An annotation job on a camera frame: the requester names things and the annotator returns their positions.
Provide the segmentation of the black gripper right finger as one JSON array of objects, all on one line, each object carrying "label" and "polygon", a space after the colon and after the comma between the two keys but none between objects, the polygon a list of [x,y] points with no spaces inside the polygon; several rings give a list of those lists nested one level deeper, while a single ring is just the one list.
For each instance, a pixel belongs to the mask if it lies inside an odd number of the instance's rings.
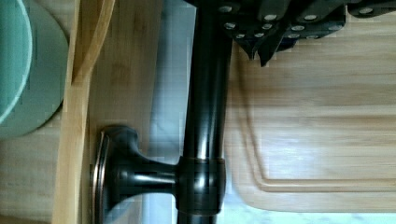
[{"label": "black gripper right finger", "polygon": [[277,51],[294,47],[299,39],[317,39],[341,30],[347,13],[358,19],[369,19],[395,11],[395,0],[291,0],[304,6],[290,17],[288,29],[283,33]]}]

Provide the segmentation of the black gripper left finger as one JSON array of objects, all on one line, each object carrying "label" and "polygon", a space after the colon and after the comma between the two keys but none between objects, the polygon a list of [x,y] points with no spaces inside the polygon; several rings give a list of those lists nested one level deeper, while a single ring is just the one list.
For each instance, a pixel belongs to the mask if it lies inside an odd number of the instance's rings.
[{"label": "black gripper left finger", "polygon": [[285,37],[290,28],[291,0],[186,0],[212,13],[221,29],[247,54],[260,57],[265,66],[280,51],[291,49],[293,39]]}]

